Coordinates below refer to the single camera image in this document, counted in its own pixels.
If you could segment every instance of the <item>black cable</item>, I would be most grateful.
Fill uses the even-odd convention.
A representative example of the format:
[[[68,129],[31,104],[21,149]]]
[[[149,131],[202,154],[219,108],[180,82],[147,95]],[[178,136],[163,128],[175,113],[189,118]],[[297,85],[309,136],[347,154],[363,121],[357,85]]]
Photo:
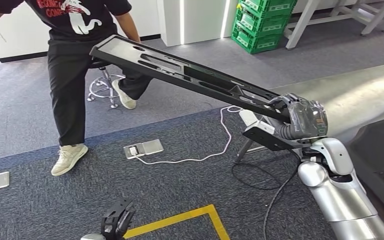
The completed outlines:
[[[276,199],[278,199],[280,197],[280,195],[282,194],[282,190],[285,188],[285,186],[295,177],[295,175],[297,175],[298,173],[298,167],[300,166],[301,164],[301,158],[300,156],[294,152],[293,150],[288,150],[297,160],[297,163],[296,163],[296,168],[295,170],[293,171],[293,173],[290,175],[290,177],[283,183],[281,184],[279,179],[277,179],[275,176],[273,176],[272,174],[270,174],[269,172],[267,172],[266,170],[262,169],[261,167],[259,166],[256,166],[256,165],[253,165],[253,164],[250,164],[250,163],[236,163],[232,166],[231,168],[231,173],[233,175],[233,177],[235,179],[237,179],[239,182],[243,183],[244,185],[248,186],[248,187],[251,187],[251,188],[254,188],[254,189],[258,189],[258,190],[264,190],[264,191],[268,191],[268,190],[275,190],[277,189],[277,192],[274,194],[273,198],[271,199],[271,202],[270,204],[268,205],[268,208],[267,208],[267,212],[265,213],[265,216],[264,216],[264,222],[263,222],[263,225],[262,225],[262,229],[263,229],[263,236],[264,236],[264,240],[267,240],[267,222],[269,220],[269,214],[270,214],[270,211],[272,210],[272,207],[273,205],[275,204],[276,202]],[[257,187],[257,186],[254,186],[254,185],[251,185],[249,183],[246,183],[245,181],[243,181],[242,179],[240,179],[239,177],[236,176],[235,172],[234,172],[234,168],[235,166],[238,166],[238,165],[244,165],[244,166],[250,166],[250,167],[253,167],[253,168],[257,168],[259,169],[260,171],[268,174],[270,177],[272,177],[278,184],[279,186],[277,187],[268,187],[268,188],[263,188],[263,187]]]
[[[254,186],[254,185],[251,185],[249,183],[246,183],[245,181],[243,181],[242,179],[240,179],[238,176],[236,176],[235,174],[235,167],[236,166],[249,166],[249,167],[253,167],[253,168],[256,168],[256,169],[259,169],[260,171],[266,173],[267,175],[269,175],[270,177],[272,177],[274,179],[274,181],[276,181],[276,183],[278,183],[278,186],[275,186],[275,187],[268,187],[268,188],[264,188],[264,187],[257,187],[257,186]],[[256,165],[253,165],[253,164],[250,164],[250,163],[236,163],[231,167],[231,173],[233,175],[233,177],[235,179],[237,179],[239,182],[243,183],[244,185],[248,186],[248,187],[251,187],[253,189],[258,189],[258,190],[264,190],[264,191],[268,191],[268,190],[275,190],[275,189],[278,189],[282,186],[281,182],[279,181],[279,179],[277,179],[275,176],[273,176],[271,173],[267,172],[266,170],[262,169],[261,167],[259,166],[256,166]]]
[[[284,187],[295,177],[295,175],[298,173],[298,167],[300,166],[301,164],[301,158],[300,156],[294,152],[293,150],[290,150],[289,149],[289,152],[296,158],[297,160],[297,164],[296,164],[296,168],[295,170],[293,171],[293,173],[290,175],[290,177],[282,184],[282,186],[279,187],[279,189],[277,190],[277,192],[274,194],[273,196],[273,199],[271,200],[270,204],[268,205],[268,208],[267,208],[267,212],[265,213],[265,216],[264,216],[264,222],[262,224],[262,231],[263,231],[263,236],[264,236],[264,240],[267,240],[267,221],[269,220],[269,214],[270,214],[270,210],[272,210],[272,207],[273,207],[273,204],[275,203],[276,199],[278,198],[279,194],[282,192],[282,190],[284,189]]]

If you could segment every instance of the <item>printed graphic on t-shirt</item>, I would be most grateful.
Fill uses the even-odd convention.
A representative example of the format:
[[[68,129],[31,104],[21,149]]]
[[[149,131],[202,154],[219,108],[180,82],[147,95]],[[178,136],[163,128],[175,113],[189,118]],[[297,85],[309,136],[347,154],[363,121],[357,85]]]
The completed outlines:
[[[83,14],[90,16],[91,11],[84,7],[80,0],[65,0],[64,2],[62,0],[37,0],[37,5],[41,9],[46,8],[48,18],[68,14],[71,27],[79,35],[89,34],[89,31],[93,30],[95,25],[102,25],[102,22],[98,19],[92,19],[89,24],[86,24]]]

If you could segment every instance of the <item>yellow tape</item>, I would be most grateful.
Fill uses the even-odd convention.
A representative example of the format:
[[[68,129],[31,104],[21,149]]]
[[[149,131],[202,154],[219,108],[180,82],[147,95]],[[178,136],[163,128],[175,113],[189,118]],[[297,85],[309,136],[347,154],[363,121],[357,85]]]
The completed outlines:
[[[205,214],[209,215],[211,222],[214,225],[214,229],[217,232],[218,236],[220,237],[220,240],[230,240],[230,237],[226,232],[226,229],[223,226],[222,221],[220,220],[220,217],[217,214],[216,208],[214,207],[213,204],[204,206],[192,211],[187,211],[175,216],[171,216],[171,217],[168,217],[156,222],[152,222],[140,227],[136,227],[134,229],[130,229],[124,235],[124,238],[126,239],[133,238],[133,237],[146,234],[146,233],[155,231],[157,229],[161,229],[161,228],[164,228],[182,221],[186,221],[188,219],[196,218]]]

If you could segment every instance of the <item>shoe lace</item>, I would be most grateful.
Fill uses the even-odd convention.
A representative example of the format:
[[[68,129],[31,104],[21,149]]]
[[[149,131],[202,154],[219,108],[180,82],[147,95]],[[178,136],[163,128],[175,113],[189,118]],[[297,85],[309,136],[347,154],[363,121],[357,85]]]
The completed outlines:
[[[73,154],[69,151],[59,150],[58,154],[59,154],[59,158],[56,164],[65,164],[68,159],[73,157]]]

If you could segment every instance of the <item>green crate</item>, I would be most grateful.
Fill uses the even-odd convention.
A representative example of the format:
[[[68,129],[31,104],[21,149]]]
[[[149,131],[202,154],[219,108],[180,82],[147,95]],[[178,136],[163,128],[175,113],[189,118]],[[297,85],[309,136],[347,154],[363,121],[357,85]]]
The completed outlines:
[[[253,37],[239,26],[235,26],[232,32],[232,39],[250,54],[276,49],[281,37],[282,34]]]
[[[297,0],[240,0],[239,4],[255,16],[271,18],[290,15],[296,3]]]
[[[238,9],[235,24],[241,26],[253,37],[263,37],[283,33],[289,18],[289,15],[260,18],[253,16],[246,9]]]

